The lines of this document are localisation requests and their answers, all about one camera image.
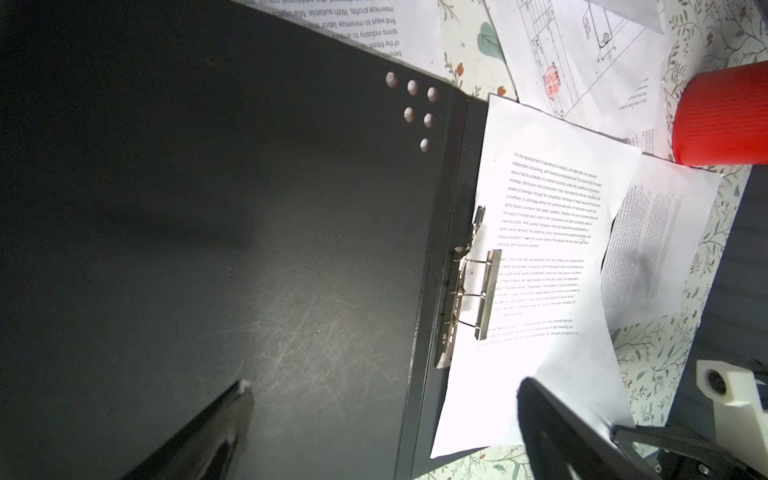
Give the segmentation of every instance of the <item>black binder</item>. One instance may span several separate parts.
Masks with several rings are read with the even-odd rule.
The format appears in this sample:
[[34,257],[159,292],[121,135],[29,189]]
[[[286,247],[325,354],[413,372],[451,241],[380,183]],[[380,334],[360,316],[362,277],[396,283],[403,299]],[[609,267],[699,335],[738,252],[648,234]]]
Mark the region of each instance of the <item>black binder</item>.
[[0,22],[3,478],[120,478],[238,379],[235,478],[464,455],[429,459],[486,103],[224,0]]

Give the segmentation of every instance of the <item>white plastic part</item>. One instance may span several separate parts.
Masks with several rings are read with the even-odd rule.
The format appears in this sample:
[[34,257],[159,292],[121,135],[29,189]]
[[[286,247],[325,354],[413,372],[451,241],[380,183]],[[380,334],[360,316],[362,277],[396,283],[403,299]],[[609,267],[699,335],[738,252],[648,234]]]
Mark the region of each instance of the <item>white plastic part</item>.
[[[712,372],[723,377],[724,393],[712,388]],[[768,476],[768,412],[760,404],[752,371],[725,362],[697,360],[696,384],[712,399],[717,444]]]

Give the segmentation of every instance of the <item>leaf pattern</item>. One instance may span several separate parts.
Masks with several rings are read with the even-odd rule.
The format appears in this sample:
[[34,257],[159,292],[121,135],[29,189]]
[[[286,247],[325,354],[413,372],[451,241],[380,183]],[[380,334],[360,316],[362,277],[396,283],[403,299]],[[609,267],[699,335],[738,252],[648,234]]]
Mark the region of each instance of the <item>leaf pattern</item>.
[[488,22],[484,22],[480,25],[480,33],[478,33],[478,50],[484,55],[504,61],[502,44],[498,41],[496,30],[494,30]]
[[[502,94],[499,85],[514,85],[502,61],[490,55],[495,31],[482,7],[482,0],[439,0],[443,22],[445,62],[461,60],[463,74],[455,80],[468,94],[486,98]],[[668,139],[671,139],[680,96],[691,78],[703,71],[768,60],[766,26],[751,0],[665,0],[668,31],[673,41],[664,73]],[[481,46],[483,33],[493,31]],[[723,179],[712,213],[699,243],[685,285],[680,311],[639,325],[611,332],[621,377],[635,422],[664,425],[680,376],[688,359],[723,248],[739,207],[749,165],[706,167]],[[641,449],[641,454],[652,450]],[[493,446],[423,475],[419,480],[533,480],[530,462],[522,445]]]

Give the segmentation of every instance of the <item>metal clip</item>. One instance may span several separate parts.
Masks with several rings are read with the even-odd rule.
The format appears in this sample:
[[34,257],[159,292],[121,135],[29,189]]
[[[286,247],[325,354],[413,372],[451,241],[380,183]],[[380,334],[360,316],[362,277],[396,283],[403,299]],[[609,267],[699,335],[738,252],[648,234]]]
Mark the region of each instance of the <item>metal clip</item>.
[[[471,260],[468,258],[472,245],[475,243],[478,231],[482,225],[485,216],[485,207],[478,206],[475,212],[475,220],[472,222],[472,231],[469,234],[466,247],[456,247],[453,249],[453,261],[451,265],[451,276],[449,279],[456,278],[456,288],[450,292],[452,297],[451,307],[448,311],[447,321],[443,323],[440,351],[436,367],[444,369],[451,365],[453,357],[453,346],[455,341],[456,329],[460,323],[475,328],[475,338],[485,340],[488,336],[488,322],[491,319],[491,310],[493,308],[493,295],[496,290],[496,279],[498,277],[498,268],[502,261],[501,250],[489,250],[485,260]],[[485,274],[483,275],[482,288],[480,293],[467,293],[464,288],[464,282],[467,274],[467,263],[485,264]],[[462,322],[459,317],[462,313],[462,300],[465,296],[476,296],[480,299],[477,319],[472,325]]]

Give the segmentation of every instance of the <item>red cup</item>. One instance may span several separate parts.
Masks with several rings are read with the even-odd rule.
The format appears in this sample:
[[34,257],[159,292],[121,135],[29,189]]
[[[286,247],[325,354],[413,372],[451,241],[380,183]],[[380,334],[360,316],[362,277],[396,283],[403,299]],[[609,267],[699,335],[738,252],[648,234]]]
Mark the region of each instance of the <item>red cup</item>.
[[768,164],[768,61],[694,77],[677,106],[672,151],[683,165]]

